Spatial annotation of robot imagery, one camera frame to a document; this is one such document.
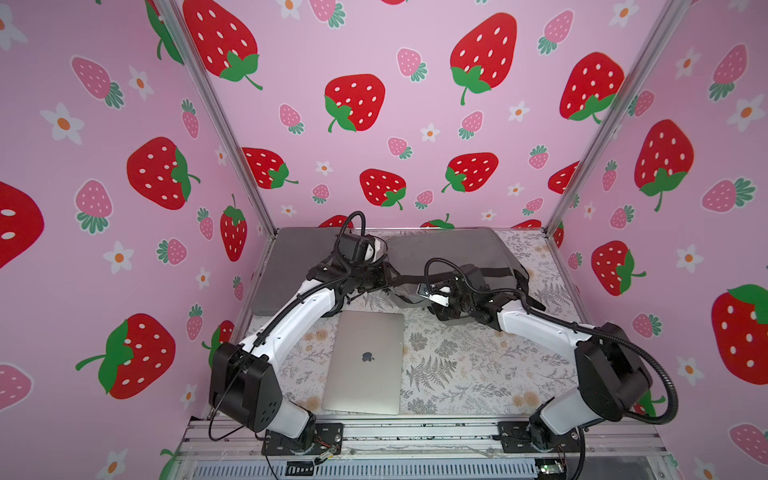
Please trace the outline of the grey zippered laptop sleeve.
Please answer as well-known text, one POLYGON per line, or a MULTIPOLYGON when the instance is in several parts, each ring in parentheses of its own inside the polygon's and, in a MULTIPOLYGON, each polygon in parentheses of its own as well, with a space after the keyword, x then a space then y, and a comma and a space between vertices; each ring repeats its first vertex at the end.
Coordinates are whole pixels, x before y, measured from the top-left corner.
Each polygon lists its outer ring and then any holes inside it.
POLYGON ((250 302, 254 316, 271 317, 295 295, 306 274, 328 257, 340 228, 290 227, 278 231, 250 302))

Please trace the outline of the silver laptop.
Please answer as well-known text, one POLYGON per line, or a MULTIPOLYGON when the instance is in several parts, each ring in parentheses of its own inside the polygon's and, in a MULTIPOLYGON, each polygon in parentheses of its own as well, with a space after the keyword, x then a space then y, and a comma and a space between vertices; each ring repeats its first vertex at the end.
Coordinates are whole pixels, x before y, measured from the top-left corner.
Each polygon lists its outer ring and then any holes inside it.
POLYGON ((405 317, 340 315, 322 399, 326 411, 396 415, 400 407, 405 317))

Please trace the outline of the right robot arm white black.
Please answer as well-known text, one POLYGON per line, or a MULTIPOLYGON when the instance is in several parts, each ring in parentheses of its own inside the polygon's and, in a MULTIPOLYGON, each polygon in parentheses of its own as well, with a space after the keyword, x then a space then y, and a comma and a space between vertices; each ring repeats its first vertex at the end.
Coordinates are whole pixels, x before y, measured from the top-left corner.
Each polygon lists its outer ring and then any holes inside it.
POLYGON ((575 366, 576 387, 545 402, 529 418, 527 430, 537 449, 551 450, 558 438, 603 421, 630 418, 665 425, 677 417, 680 402, 671 376, 619 326, 568 322, 546 313, 521 273, 514 287, 493 288, 472 264, 441 263, 447 272, 426 271, 417 289, 438 319, 467 315, 533 341, 575 366))

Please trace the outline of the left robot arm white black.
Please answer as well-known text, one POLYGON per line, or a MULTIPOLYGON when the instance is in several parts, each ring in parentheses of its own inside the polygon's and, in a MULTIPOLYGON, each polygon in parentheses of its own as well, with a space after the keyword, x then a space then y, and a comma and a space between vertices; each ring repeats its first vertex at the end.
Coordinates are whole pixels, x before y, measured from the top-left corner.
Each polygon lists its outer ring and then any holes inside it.
POLYGON ((254 433, 280 434, 297 450, 310 449, 316 416, 284 397, 277 374, 319 319, 339 313, 353 293, 388 287, 386 257, 386 242, 366 232, 363 212, 347 216, 329 256, 310 269, 278 313, 239 343, 218 348, 211 367, 212 414, 223 414, 254 433))

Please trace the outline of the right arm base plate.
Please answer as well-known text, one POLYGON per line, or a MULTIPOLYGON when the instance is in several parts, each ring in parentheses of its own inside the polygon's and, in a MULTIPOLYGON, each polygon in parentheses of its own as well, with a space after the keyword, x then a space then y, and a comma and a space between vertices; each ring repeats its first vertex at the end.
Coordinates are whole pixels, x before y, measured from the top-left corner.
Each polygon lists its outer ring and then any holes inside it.
POLYGON ((497 424, 498 440, 505 453, 578 453, 580 437, 576 430, 564 435, 552 433, 544 424, 527 421, 502 421, 497 424))

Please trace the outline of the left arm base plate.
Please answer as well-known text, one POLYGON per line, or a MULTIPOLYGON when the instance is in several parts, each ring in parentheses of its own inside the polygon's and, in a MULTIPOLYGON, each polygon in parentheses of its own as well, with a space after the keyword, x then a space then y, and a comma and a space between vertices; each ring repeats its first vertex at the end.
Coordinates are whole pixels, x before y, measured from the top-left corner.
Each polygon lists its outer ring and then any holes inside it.
POLYGON ((266 456, 321 456, 335 455, 343 445, 344 424, 321 422, 297 438, 266 431, 261 453, 266 456))

